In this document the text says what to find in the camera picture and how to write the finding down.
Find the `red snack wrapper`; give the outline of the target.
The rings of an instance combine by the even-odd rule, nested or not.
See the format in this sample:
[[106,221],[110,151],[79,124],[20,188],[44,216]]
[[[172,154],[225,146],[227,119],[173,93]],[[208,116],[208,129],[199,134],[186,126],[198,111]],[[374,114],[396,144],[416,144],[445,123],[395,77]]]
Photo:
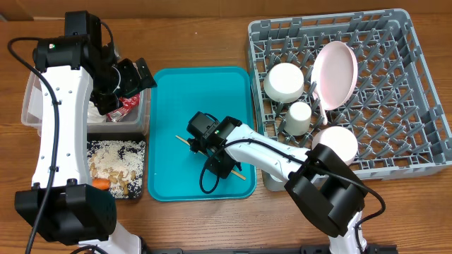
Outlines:
[[107,114],[107,118],[112,122],[121,121],[126,115],[128,115],[133,109],[135,109],[140,104],[141,96],[139,94],[134,95],[131,98],[120,98],[120,102],[123,104],[122,107],[115,109]]

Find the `wooden chopstick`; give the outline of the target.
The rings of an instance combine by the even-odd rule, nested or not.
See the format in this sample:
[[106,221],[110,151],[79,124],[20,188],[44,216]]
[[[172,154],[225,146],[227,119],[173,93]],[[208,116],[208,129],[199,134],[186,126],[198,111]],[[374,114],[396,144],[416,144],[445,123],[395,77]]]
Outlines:
[[[175,137],[178,138],[183,143],[185,143],[186,145],[190,146],[190,144],[189,144],[189,142],[187,140],[183,139],[182,137],[180,137],[178,135],[176,135]],[[206,156],[206,157],[208,156],[207,154],[203,153],[202,151],[198,151],[198,152],[201,153],[202,155]],[[243,181],[246,180],[245,176],[241,175],[239,172],[235,171],[234,169],[231,170],[231,173],[233,173],[235,176],[239,177]]]

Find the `large white tissue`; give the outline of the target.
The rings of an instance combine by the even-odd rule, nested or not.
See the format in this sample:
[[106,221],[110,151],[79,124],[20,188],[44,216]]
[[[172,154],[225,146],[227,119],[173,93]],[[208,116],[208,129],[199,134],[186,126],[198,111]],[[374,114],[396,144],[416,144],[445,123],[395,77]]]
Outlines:
[[88,102],[88,123],[104,123],[107,120],[105,115],[101,115],[98,111],[98,108],[94,105],[93,102]]

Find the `small white round cup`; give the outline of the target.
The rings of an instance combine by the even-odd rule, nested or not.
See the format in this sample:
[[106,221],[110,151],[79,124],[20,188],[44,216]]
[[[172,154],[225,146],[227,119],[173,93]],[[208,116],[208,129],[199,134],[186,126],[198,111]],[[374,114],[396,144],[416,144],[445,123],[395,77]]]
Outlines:
[[304,102],[295,102],[285,115],[284,131],[293,136],[304,135],[311,123],[311,107]]

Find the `orange carrot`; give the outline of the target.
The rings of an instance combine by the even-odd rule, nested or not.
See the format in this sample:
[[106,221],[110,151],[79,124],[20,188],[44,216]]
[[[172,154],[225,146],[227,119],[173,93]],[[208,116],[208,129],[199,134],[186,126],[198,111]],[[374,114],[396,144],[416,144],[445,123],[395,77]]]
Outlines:
[[92,185],[95,188],[98,188],[102,191],[107,191],[110,188],[110,180],[109,179],[93,179]]

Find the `white bowl with nuts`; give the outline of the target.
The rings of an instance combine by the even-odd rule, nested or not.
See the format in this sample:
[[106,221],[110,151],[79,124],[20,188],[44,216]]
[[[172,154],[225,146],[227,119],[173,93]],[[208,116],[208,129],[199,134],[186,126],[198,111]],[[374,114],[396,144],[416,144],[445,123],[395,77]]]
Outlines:
[[304,74],[293,63],[276,64],[264,78],[263,88],[275,102],[294,102],[304,91]]

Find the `white plastic fork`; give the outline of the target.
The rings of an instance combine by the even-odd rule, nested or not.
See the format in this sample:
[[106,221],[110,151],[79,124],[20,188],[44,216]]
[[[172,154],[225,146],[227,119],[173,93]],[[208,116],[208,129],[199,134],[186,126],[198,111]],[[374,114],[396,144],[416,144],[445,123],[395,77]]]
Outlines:
[[319,103],[319,111],[320,111],[320,114],[321,114],[321,117],[322,117],[322,124],[325,126],[325,125],[328,124],[328,119],[327,119],[327,116],[326,116],[326,111],[325,111],[325,109],[323,108],[323,105],[322,105],[322,98],[321,98],[321,95],[320,95],[320,91],[321,91],[320,90],[320,85],[318,85],[317,83],[314,83],[314,84],[315,84],[316,87],[314,88],[314,91],[313,91],[313,97]]

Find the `pink bowl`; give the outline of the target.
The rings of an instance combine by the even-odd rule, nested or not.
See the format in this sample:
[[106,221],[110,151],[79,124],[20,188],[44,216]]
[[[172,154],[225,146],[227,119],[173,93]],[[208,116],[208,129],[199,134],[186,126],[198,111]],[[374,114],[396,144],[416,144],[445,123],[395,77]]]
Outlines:
[[312,140],[311,148],[314,149],[318,144],[328,146],[348,166],[353,163],[358,152],[355,135],[341,126],[332,126],[318,132]]

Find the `pink white plate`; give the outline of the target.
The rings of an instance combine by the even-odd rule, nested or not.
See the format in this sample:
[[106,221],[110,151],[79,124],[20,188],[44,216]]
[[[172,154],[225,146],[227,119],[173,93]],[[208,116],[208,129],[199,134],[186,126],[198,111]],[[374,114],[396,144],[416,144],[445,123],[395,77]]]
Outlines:
[[322,110],[337,109],[349,100],[357,71],[357,58],[344,42],[330,42],[322,48],[311,73],[311,82],[316,84],[314,96]]

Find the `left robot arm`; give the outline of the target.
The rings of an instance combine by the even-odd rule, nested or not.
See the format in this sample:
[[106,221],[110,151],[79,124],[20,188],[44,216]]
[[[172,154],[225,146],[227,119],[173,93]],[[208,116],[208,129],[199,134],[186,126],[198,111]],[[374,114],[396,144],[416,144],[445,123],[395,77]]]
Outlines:
[[101,114],[156,82],[144,59],[117,60],[100,34],[39,38],[29,70],[40,80],[40,153],[30,190],[15,195],[33,236],[77,252],[147,253],[145,241],[117,219],[114,197],[92,185],[88,166],[88,105]]

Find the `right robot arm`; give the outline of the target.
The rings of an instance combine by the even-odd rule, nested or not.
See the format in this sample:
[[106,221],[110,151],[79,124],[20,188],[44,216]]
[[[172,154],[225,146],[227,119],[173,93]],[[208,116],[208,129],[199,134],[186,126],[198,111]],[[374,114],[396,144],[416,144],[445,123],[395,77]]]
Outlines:
[[230,116],[222,121],[198,113],[187,127],[192,150],[208,158],[204,171],[226,178],[234,167],[253,165],[280,179],[302,214],[330,238],[332,253],[363,253],[359,232],[369,192],[339,156],[325,145],[309,150],[267,138]]

